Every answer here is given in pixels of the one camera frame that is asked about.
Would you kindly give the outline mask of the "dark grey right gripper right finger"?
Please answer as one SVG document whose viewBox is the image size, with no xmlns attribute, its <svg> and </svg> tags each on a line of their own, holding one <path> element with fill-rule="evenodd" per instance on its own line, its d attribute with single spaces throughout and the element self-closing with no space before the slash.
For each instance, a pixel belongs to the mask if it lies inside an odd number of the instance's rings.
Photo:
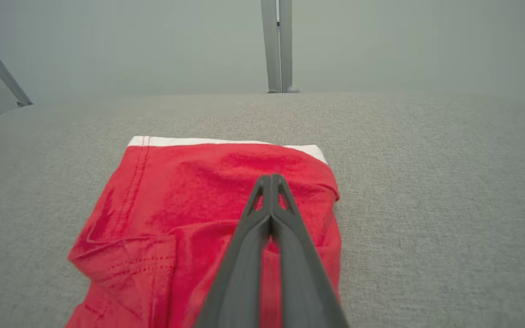
<svg viewBox="0 0 525 328">
<path fill-rule="evenodd" d="M 280 249 L 283 328 L 349 328 L 285 177 L 272 175 L 273 238 Z"/>
</svg>

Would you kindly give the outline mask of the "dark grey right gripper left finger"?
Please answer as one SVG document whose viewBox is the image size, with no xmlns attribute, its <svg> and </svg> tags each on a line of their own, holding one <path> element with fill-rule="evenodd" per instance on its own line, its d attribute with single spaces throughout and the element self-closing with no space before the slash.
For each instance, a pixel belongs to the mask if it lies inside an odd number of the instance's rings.
<svg viewBox="0 0 525 328">
<path fill-rule="evenodd" d="M 260 328 L 261 255 L 268 241 L 270 176 L 257 179 L 194 328 Z"/>
</svg>

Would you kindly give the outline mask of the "red garment with white waistband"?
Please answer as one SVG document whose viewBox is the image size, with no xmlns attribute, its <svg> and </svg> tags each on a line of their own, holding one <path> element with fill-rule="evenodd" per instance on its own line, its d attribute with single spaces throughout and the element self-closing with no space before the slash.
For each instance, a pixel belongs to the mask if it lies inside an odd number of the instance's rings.
<svg viewBox="0 0 525 328">
<path fill-rule="evenodd" d="M 67 328 L 192 328 L 258 177 L 285 176 L 339 295 L 338 185 L 316 145 L 135 136 L 68 259 Z"/>
</svg>

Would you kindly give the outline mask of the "grey metal partition post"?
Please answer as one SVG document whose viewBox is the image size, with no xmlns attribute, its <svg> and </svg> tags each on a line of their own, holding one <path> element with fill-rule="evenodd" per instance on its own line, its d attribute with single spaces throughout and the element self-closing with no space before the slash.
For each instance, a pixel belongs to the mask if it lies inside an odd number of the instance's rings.
<svg viewBox="0 0 525 328">
<path fill-rule="evenodd" d="M 293 85 L 293 0 L 260 0 L 268 93 L 300 93 Z"/>
</svg>

